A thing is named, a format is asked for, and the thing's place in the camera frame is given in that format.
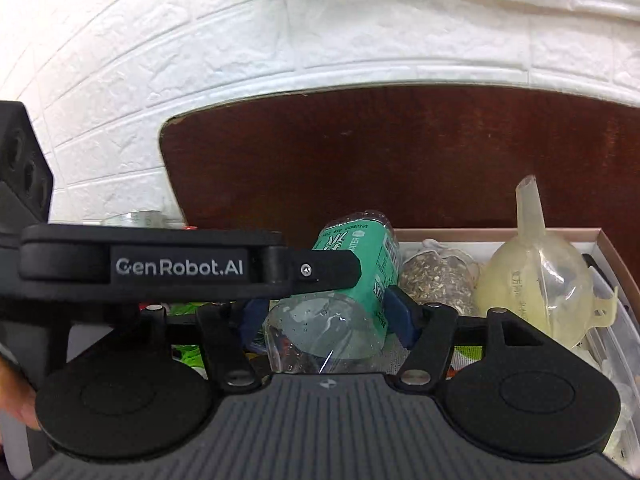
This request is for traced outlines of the person's left hand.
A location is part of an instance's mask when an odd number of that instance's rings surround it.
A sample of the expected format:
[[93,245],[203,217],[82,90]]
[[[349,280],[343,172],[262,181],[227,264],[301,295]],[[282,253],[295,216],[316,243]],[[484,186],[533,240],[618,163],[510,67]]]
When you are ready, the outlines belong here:
[[8,413],[25,426],[39,430],[35,409],[36,393],[29,382],[5,358],[0,365],[0,404]]

